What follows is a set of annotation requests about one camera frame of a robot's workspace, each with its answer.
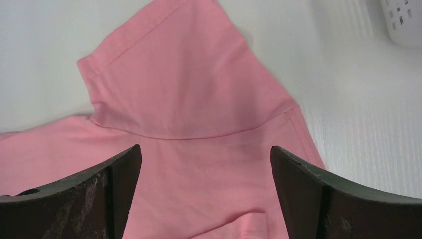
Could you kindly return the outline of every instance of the white table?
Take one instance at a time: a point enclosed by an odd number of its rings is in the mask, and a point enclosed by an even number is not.
[[[149,0],[0,1],[0,132],[89,114],[76,60]],[[328,169],[422,198],[422,49],[378,0],[220,0],[300,103]]]

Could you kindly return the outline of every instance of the white plastic basket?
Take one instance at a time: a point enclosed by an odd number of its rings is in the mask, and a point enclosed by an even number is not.
[[[422,0],[381,0],[391,39],[398,45],[422,47]]]

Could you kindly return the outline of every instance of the pink fabric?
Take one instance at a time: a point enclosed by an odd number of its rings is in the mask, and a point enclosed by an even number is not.
[[[140,144],[124,238],[288,237],[270,148],[323,164],[299,106],[217,1],[155,0],[78,67],[95,113],[0,137],[0,195]]]

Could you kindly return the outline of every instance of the folded cloth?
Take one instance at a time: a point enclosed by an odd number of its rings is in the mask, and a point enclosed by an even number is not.
[[[155,0],[77,65],[95,113],[0,137],[0,195],[140,144],[124,238],[288,238],[271,146],[323,164],[299,106],[216,0]]]

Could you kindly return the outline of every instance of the white perforated container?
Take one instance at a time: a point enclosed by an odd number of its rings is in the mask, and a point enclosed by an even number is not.
[[[398,45],[422,47],[422,0],[381,0],[391,39]]]

